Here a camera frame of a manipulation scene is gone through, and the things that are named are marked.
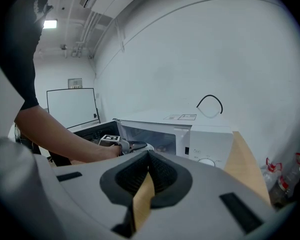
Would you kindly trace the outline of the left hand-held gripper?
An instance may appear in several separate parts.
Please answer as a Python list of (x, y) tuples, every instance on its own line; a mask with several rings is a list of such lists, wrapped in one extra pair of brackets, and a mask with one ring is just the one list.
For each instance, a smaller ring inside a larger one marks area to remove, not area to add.
[(143, 141), (127, 141), (121, 138), (119, 135), (104, 135), (99, 144), (104, 147), (120, 146), (120, 156), (129, 154), (130, 151), (136, 151), (146, 148), (148, 145)]

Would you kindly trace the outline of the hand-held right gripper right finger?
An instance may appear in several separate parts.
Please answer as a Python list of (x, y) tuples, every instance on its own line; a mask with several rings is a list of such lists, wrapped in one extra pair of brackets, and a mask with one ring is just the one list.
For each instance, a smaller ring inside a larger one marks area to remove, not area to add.
[(274, 210), (257, 193), (222, 169), (175, 155), (181, 167), (164, 190), (168, 207), (153, 207), (138, 240), (287, 240), (295, 204)]

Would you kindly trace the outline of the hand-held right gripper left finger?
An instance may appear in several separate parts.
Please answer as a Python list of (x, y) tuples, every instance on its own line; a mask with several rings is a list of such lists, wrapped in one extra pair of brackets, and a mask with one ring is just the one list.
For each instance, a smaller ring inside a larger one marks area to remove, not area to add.
[(133, 196), (113, 207), (106, 195), (96, 201), (96, 216), (76, 201), (65, 184), (82, 176), (71, 168), (56, 175), (48, 161), (0, 138), (0, 203), (31, 237), (40, 240), (144, 240), (136, 232)]

